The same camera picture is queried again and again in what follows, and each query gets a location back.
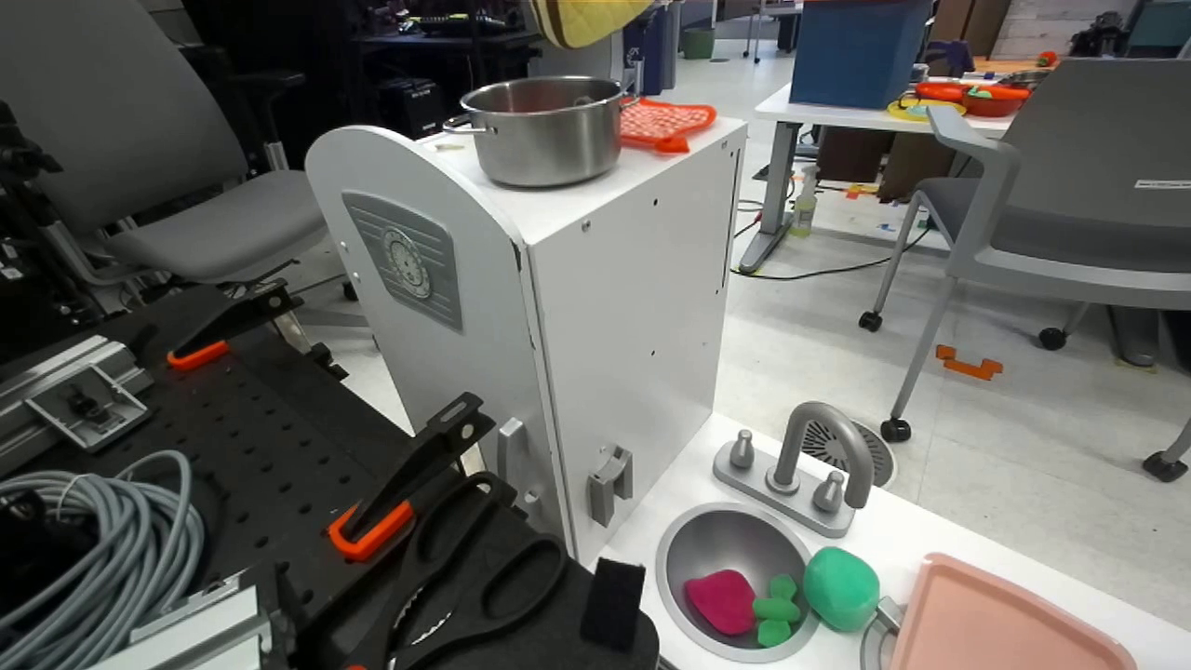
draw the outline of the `pink tray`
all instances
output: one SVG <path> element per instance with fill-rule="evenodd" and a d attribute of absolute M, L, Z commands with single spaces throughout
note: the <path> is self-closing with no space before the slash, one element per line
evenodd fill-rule
<path fill-rule="evenodd" d="M 1107 633 L 995 574 L 927 553 L 893 670 L 1131 670 Z"/>

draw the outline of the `black cable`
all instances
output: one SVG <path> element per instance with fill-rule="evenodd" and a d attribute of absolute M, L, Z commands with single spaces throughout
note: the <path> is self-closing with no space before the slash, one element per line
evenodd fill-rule
<path fill-rule="evenodd" d="M 918 251 L 918 242 L 927 239 L 927 231 L 933 231 L 929 222 L 918 231 L 918 239 L 910 239 L 909 244 L 903 244 L 903 252 L 909 251 Z M 800 270 L 800 277 L 745 277 L 739 267 L 732 267 L 732 277 L 739 277 L 739 280 L 758 280 L 758 282 L 805 282 L 805 280 L 820 280 L 820 277 L 848 277 L 848 270 L 868 270 L 868 267 L 881 267 L 881 263 L 889 263 L 898 252 L 889 252 L 889 257 L 878 257 L 878 262 L 863 262 L 863 263 L 842 263 L 842 267 L 815 267 L 815 270 Z"/>
<path fill-rule="evenodd" d="M 732 239 L 749 233 L 752 226 L 758 226 L 758 217 L 752 217 L 745 226 L 736 226 Z"/>

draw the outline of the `metal bracket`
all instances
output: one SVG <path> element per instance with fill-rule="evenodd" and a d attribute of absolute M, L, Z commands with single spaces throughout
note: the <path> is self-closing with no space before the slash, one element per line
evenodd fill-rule
<path fill-rule="evenodd" d="M 597 525 L 616 514 L 616 498 L 631 498 L 631 455 L 613 447 L 598 473 L 589 476 L 589 507 Z"/>
<path fill-rule="evenodd" d="M 523 424 L 509 417 L 496 427 L 496 476 L 509 479 L 509 450 L 523 450 Z"/>
<path fill-rule="evenodd" d="M 27 407 L 77 450 L 109 447 L 114 434 L 148 417 L 148 407 L 143 407 L 139 396 L 131 396 L 95 364 L 77 368 L 72 380 L 41 396 L 31 396 Z"/>

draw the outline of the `wall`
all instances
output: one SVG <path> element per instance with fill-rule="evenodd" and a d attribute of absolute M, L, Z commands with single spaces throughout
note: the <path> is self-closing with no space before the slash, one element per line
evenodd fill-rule
<path fill-rule="evenodd" d="M 1134 0 L 1013 0 L 995 58 L 1067 53 L 1071 32 L 1085 30 L 1094 16 L 1120 10 L 1120 20 L 1126 20 L 1131 7 Z"/>

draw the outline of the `green ball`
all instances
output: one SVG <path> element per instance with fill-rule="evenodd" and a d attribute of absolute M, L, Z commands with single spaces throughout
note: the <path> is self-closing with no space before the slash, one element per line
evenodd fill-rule
<path fill-rule="evenodd" d="M 861 633 L 878 612 L 881 579 L 863 558 L 821 546 L 805 571 L 805 594 L 825 628 Z"/>

